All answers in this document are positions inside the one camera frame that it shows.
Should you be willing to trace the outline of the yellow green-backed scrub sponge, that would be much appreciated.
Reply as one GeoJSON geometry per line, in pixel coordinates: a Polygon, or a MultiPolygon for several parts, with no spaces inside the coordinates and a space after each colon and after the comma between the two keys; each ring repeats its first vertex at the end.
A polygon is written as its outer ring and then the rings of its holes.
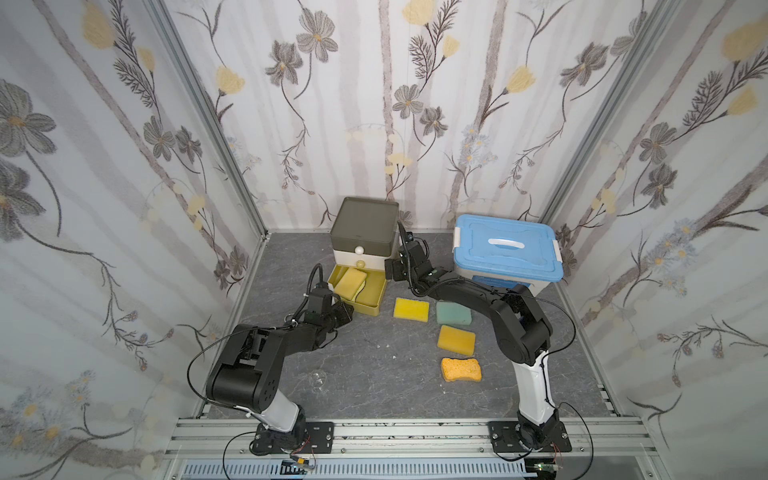
{"type": "Polygon", "coordinates": [[[368,274],[356,268],[348,268],[334,285],[334,291],[342,299],[354,301],[362,292],[368,274]]]}

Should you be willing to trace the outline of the yellow bottom drawer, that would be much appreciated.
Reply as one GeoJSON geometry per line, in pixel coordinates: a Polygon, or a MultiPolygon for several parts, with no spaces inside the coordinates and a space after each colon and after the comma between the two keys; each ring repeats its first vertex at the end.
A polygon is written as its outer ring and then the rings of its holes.
{"type": "Polygon", "coordinates": [[[383,271],[336,265],[328,283],[356,313],[373,317],[379,315],[387,284],[383,271]]]}

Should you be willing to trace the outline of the bright yellow thin sponge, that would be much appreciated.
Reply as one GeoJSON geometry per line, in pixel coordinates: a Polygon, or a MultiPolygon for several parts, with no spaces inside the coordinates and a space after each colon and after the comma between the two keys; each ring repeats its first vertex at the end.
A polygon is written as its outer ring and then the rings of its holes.
{"type": "Polygon", "coordinates": [[[429,319],[430,303],[420,300],[397,298],[393,317],[426,323],[429,319]]]}

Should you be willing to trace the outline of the olive three-drawer cabinet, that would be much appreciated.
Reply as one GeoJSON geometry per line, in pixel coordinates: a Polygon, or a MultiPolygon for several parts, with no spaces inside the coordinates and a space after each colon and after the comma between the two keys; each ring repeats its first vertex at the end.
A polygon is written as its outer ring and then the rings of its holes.
{"type": "Polygon", "coordinates": [[[399,204],[345,197],[330,231],[337,265],[384,271],[395,252],[399,204]]]}

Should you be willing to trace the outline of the green sponge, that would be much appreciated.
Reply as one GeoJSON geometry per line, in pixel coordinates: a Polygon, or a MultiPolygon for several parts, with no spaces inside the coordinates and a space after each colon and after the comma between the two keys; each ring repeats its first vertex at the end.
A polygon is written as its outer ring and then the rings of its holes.
{"type": "Polygon", "coordinates": [[[468,326],[472,323],[472,312],[460,304],[439,301],[436,304],[436,319],[440,325],[468,326]]]}

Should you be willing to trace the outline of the orange bone-shaped sponge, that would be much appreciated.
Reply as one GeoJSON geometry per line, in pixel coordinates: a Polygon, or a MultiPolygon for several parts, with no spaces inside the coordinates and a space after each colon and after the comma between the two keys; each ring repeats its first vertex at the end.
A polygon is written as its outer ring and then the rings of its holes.
{"type": "Polygon", "coordinates": [[[446,382],[480,382],[482,380],[482,369],[476,359],[443,358],[440,367],[446,382]]]}

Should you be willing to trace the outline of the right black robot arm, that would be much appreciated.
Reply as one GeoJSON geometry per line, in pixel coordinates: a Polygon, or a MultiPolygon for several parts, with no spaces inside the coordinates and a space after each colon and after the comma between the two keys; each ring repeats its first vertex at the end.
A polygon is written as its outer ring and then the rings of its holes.
{"type": "Polygon", "coordinates": [[[426,243],[397,223],[398,257],[385,261],[386,278],[405,281],[419,298],[455,303],[490,320],[500,351],[513,362],[518,384],[517,436],[528,450],[540,450],[560,435],[562,426],[549,379],[553,326],[526,286],[487,286],[429,259],[426,243]]]}

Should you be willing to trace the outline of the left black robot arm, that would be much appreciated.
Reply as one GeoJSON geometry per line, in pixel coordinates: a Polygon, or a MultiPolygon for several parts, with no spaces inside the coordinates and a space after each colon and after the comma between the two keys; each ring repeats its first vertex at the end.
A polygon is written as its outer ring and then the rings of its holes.
{"type": "Polygon", "coordinates": [[[227,336],[205,384],[209,402],[241,411],[260,422],[262,434],[304,442],[306,416],[280,389],[285,358],[323,348],[353,320],[316,264],[299,307],[281,327],[239,325],[227,336]]]}

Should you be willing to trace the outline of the blue lidded storage box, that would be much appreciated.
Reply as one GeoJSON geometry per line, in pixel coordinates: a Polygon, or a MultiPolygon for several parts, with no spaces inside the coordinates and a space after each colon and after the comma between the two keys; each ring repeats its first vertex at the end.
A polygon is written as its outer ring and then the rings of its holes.
{"type": "Polygon", "coordinates": [[[453,235],[454,271],[490,286],[523,284],[536,295],[564,277],[554,230],[546,224],[463,214],[453,235]]]}

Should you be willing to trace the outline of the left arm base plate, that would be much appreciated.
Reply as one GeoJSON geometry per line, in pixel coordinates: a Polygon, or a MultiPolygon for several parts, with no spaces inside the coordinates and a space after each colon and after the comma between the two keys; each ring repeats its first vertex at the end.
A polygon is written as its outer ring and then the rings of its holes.
{"type": "Polygon", "coordinates": [[[259,426],[249,445],[255,456],[290,452],[330,454],[334,442],[333,422],[299,422],[291,432],[278,432],[259,426]]]}

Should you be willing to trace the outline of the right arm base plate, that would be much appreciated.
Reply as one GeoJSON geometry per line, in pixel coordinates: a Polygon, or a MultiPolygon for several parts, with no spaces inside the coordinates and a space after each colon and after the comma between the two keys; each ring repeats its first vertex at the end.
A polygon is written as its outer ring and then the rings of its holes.
{"type": "Polygon", "coordinates": [[[487,427],[492,449],[497,454],[572,451],[569,434],[563,422],[556,418],[541,425],[529,420],[497,420],[490,421],[487,427]]]}

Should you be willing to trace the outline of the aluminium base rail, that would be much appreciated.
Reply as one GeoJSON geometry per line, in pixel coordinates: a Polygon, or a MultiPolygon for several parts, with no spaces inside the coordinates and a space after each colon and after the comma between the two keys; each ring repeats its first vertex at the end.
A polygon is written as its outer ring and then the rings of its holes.
{"type": "Polygon", "coordinates": [[[534,479],[667,479],[646,427],[635,417],[567,418],[569,453],[493,451],[488,419],[348,419],[335,424],[330,454],[287,453],[257,457],[249,445],[256,433],[246,420],[181,420],[159,467],[158,478],[177,476],[190,461],[286,460],[306,470],[321,459],[491,458],[522,461],[534,479]]]}

